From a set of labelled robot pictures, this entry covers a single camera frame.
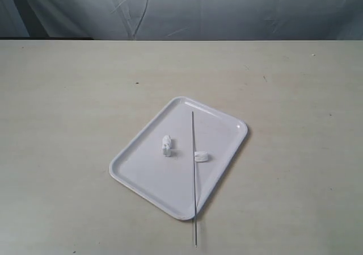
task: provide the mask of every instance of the white tray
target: white tray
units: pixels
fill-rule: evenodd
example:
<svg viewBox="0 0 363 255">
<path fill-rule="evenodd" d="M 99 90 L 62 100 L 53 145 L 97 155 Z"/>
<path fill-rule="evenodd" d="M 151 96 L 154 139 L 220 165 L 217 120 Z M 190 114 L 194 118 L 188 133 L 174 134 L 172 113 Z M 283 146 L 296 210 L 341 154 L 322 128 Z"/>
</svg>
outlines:
<svg viewBox="0 0 363 255">
<path fill-rule="evenodd" d="M 197 212 L 203 207 L 247 134 L 246 124 L 186 97 L 170 101 L 110 163 L 110 175 L 179 220 L 194 217 L 192 115 L 197 151 Z M 172 155 L 162 154 L 162 138 L 172 138 Z"/>
</svg>

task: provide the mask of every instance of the white eraser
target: white eraser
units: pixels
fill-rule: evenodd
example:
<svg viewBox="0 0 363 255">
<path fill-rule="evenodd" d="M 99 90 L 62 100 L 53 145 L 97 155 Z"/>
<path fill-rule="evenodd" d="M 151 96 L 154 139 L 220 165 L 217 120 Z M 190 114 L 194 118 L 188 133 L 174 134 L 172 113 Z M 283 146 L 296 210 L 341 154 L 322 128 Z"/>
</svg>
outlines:
<svg viewBox="0 0 363 255">
<path fill-rule="evenodd" d="M 163 152 L 163 155 L 166 157 L 171 156 L 171 138 L 169 135 L 166 135 L 163 137 L 162 152 Z"/>
<path fill-rule="evenodd" d="M 208 153 L 204 151 L 194 152 L 195 162 L 205 162 L 208 160 Z"/>
</svg>

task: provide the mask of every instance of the white object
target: white object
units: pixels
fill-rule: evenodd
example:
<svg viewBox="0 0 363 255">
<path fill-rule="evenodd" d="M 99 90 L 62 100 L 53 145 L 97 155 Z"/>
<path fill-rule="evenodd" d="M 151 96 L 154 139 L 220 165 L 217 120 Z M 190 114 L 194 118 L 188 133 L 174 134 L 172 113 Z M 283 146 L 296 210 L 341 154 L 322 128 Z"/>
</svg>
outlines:
<svg viewBox="0 0 363 255">
<path fill-rule="evenodd" d="M 208 160 L 208 153 L 204 151 L 197 151 L 194 153 L 195 162 L 205 162 Z"/>
<path fill-rule="evenodd" d="M 213 156 L 196 168 L 197 212 L 200 211 L 247 134 L 246 124 L 186 97 L 177 97 L 110 163 L 109 173 L 174 218 L 194 217 L 191 111 L 195 114 L 196 148 Z M 160 154 L 165 132 L 177 137 L 175 157 Z"/>
<path fill-rule="evenodd" d="M 162 152 L 163 152 L 163 155 L 166 157 L 171 156 L 171 138 L 169 135 L 166 135 L 163 137 Z"/>
</svg>

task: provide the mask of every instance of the table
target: table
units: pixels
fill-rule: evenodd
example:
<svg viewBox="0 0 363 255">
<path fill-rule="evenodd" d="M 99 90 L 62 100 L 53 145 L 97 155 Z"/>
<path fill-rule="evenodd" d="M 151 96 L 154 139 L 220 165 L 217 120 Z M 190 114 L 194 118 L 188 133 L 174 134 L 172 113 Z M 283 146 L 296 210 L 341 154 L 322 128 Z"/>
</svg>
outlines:
<svg viewBox="0 0 363 255">
<path fill-rule="evenodd" d="M 361 254 L 363 42 L 0 41 L 2 254 Z M 199 217 L 108 174 L 173 97 L 250 135 Z"/>
</svg>

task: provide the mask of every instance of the thin metal rod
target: thin metal rod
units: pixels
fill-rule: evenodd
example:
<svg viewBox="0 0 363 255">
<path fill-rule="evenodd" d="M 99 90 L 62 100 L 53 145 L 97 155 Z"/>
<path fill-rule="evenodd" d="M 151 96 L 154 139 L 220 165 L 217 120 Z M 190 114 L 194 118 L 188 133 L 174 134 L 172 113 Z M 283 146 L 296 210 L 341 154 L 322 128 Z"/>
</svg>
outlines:
<svg viewBox="0 0 363 255">
<path fill-rule="evenodd" d="M 197 241 L 197 191 L 196 191 L 196 176 L 195 176 L 195 132 L 194 132 L 194 112 L 192 111 L 192 134 L 193 134 L 193 183 L 194 183 L 194 244 L 198 246 Z"/>
</svg>

